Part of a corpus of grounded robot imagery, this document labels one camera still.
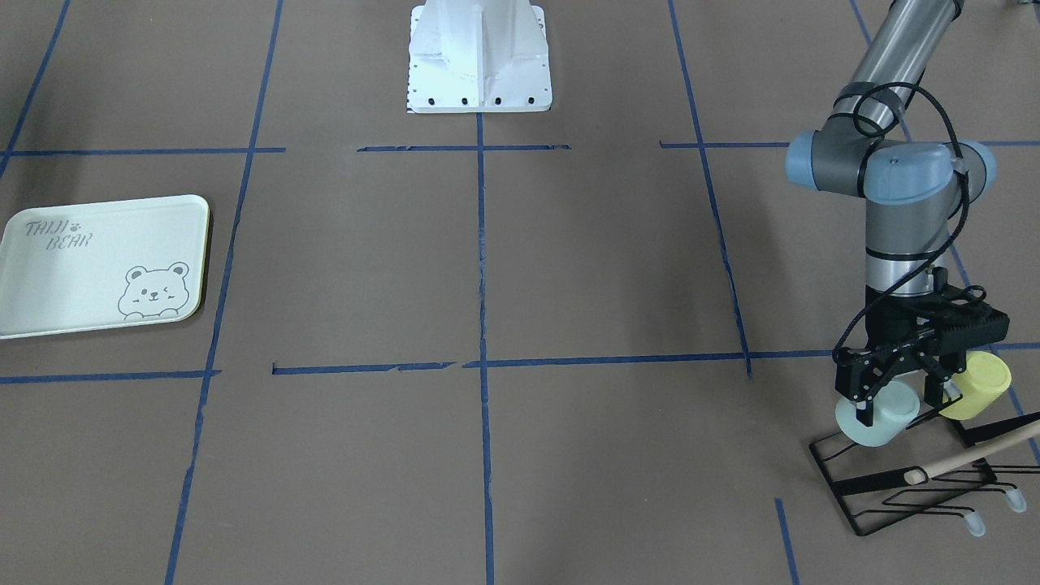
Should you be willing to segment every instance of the white plastic tip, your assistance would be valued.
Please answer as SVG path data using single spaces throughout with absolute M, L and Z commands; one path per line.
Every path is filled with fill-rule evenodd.
M 982 538 L 986 535 L 986 523 L 982 522 L 982 514 L 979 512 L 969 512 L 964 516 L 964 524 L 968 527 L 968 533 L 976 538 Z
M 1025 504 L 1025 497 L 1022 495 L 1022 490 L 1017 487 L 1004 492 L 1004 499 L 1008 501 L 1008 507 L 1010 507 L 1012 511 L 1019 514 L 1024 512 L 1029 507 Z

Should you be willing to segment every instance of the cup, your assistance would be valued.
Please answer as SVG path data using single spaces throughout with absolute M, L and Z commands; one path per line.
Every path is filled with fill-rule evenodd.
M 1011 370 L 989 352 L 968 352 L 967 370 L 954 375 L 963 397 L 939 411 L 946 418 L 967 421 L 993 404 L 1011 386 Z
M 920 398 L 904 382 L 892 380 L 874 397 L 874 425 L 856 419 L 856 403 L 839 399 L 834 407 L 838 428 L 863 447 L 881 447 L 895 438 L 920 411 Z

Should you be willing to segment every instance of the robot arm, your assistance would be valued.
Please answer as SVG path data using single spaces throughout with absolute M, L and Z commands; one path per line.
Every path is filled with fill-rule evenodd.
M 946 382 L 965 370 L 966 351 L 1004 339 L 1009 320 L 979 295 L 946 282 L 943 253 L 970 203 L 992 183 L 996 160 L 981 144 L 902 143 L 896 127 L 920 90 L 925 66 L 963 0 L 896 0 L 831 116 L 788 148 L 788 178 L 817 190 L 866 200 L 867 346 L 835 348 L 835 389 L 856 404 L 865 426 L 873 400 L 894 376 L 927 372 L 925 400 L 943 404 Z M 947 220 L 960 214 L 953 236 Z

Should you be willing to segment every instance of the blue joint cap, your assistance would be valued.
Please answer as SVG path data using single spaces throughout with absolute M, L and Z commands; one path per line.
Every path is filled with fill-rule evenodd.
M 982 143 L 977 143 L 974 141 L 957 142 L 961 143 L 961 147 L 967 147 L 979 153 L 979 157 L 982 158 L 983 166 L 986 167 L 986 184 L 983 185 L 982 193 L 979 194 L 979 197 L 982 197 L 983 194 L 989 190 L 993 181 L 996 180 L 996 156 L 993 156 L 993 151 Z
M 813 190 L 820 190 L 820 187 L 816 186 L 816 179 L 812 175 L 812 138 L 815 134 L 811 130 L 802 132 L 790 142 L 783 169 L 787 173 L 788 181 Z
M 946 147 L 927 143 L 896 145 L 870 155 L 863 193 L 881 205 L 909 205 L 938 194 L 953 179 L 954 163 Z

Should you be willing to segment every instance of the yellow cup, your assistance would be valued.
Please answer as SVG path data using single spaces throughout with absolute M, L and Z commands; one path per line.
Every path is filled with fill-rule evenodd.
M 972 418 L 1011 386 L 1011 370 L 991 353 L 968 352 L 967 366 L 963 374 L 954 375 L 954 383 L 964 397 L 940 411 L 946 418 Z

